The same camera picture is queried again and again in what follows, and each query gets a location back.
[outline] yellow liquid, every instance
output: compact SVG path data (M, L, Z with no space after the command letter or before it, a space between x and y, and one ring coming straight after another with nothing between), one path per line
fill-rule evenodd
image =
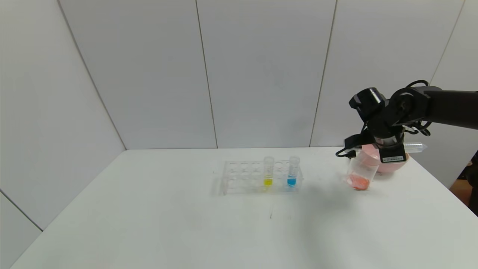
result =
M272 185L272 177L264 177L264 185L265 186Z

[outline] label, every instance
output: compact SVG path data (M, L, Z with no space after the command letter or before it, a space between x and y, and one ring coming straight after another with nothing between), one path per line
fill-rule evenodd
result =
M394 156L394 157L382 158L382 162L384 162L384 163L397 162L397 161L403 161L403 160L404 160L403 156Z

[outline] blue liquid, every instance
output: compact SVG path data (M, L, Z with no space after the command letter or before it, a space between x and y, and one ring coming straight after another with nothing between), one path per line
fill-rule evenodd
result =
M287 184L291 187L295 186L295 182L297 181L296 178L290 178L290 175L289 177L287 178Z

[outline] red substance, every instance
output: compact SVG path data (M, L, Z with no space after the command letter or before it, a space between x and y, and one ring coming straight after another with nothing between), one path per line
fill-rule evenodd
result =
M364 191L369 188L370 180L358 175L349 175L347 183L356 190Z

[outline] test tube with blue liquid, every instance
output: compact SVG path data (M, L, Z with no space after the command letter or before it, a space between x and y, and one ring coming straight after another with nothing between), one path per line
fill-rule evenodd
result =
M297 176L299 174L300 158L297 156L291 156L289 158L289 175L287 176L287 184L291 187L295 186L297 182Z

